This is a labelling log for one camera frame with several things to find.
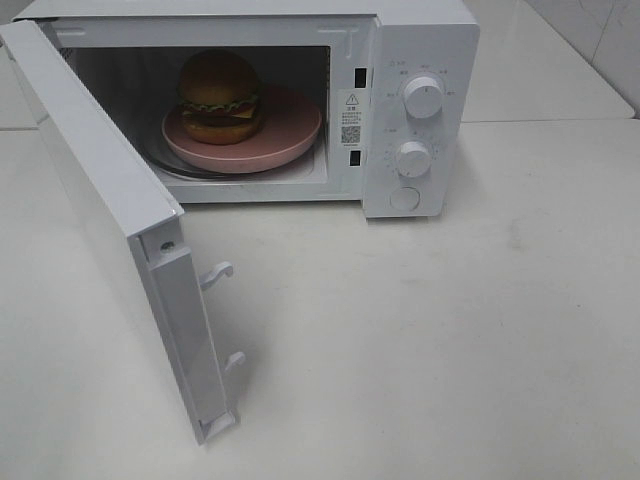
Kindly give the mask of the round white door button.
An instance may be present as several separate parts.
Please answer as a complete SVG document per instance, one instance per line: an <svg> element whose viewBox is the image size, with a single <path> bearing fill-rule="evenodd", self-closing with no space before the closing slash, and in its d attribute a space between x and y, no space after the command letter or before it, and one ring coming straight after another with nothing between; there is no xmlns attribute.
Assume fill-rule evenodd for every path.
<svg viewBox="0 0 640 480"><path fill-rule="evenodd" d="M401 187L391 193L389 202L398 211L410 212L418 207L420 192L412 187Z"/></svg>

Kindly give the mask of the pink round plate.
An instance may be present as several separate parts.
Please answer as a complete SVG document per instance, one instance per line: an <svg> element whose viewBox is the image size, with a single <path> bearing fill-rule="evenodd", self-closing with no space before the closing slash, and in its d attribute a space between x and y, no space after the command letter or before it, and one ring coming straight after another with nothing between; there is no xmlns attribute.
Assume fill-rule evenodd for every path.
<svg viewBox="0 0 640 480"><path fill-rule="evenodd" d="M252 137L233 145L212 145L190 138L177 108L162 120L171 151L187 164L222 174L263 172L303 155L322 125L321 110L302 93L268 85L262 94L263 121Z"/></svg>

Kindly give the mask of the burger with lettuce and cheese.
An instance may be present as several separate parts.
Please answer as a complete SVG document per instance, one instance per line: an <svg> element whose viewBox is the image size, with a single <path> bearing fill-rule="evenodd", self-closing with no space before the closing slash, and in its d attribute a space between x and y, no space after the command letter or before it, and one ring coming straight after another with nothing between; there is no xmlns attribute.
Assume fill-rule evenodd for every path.
<svg viewBox="0 0 640 480"><path fill-rule="evenodd" d="M177 85L181 121L192 139L233 145L260 128L261 81L241 56L211 49L190 57Z"/></svg>

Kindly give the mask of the white microwave door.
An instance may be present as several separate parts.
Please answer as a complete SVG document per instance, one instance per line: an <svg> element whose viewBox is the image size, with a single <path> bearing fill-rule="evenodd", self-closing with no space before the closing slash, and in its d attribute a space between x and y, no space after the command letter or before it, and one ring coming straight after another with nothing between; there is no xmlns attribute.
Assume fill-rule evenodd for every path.
<svg viewBox="0 0 640 480"><path fill-rule="evenodd" d="M183 208L33 21L1 40L40 136L99 265L135 317L153 317L198 443L236 422L226 391L241 352L220 362L203 293L228 262L198 276Z"/></svg>

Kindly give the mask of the lower white timer knob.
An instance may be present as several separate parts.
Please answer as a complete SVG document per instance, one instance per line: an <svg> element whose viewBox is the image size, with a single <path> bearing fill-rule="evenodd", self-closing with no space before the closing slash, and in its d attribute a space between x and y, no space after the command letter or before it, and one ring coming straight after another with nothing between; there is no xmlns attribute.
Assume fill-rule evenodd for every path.
<svg viewBox="0 0 640 480"><path fill-rule="evenodd" d="M426 174L432 161L430 150L419 141L404 142L395 154L398 173L406 178L417 178Z"/></svg>

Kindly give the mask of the upper white power knob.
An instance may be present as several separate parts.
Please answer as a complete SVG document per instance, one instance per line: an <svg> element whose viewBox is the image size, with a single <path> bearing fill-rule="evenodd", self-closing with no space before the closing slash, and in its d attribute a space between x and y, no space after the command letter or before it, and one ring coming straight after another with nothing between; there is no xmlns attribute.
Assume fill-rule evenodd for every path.
<svg viewBox="0 0 640 480"><path fill-rule="evenodd" d="M407 113L415 119L427 119L437 114L444 101L444 84L433 73L410 78L401 89Z"/></svg>

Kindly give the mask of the glass microwave turntable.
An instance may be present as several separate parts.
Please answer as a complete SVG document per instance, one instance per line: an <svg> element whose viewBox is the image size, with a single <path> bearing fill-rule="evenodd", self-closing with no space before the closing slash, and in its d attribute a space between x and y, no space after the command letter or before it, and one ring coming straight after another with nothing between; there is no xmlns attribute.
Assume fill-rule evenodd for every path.
<svg viewBox="0 0 640 480"><path fill-rule="evenodd" d="M311 175L315 164L312 150L283 166L263 172L245 174L225 174L207 171L184 162L173 153L169 153L163 158L155 158L148 154L147 160L168 174L194 181L288 181Z"/></svg>

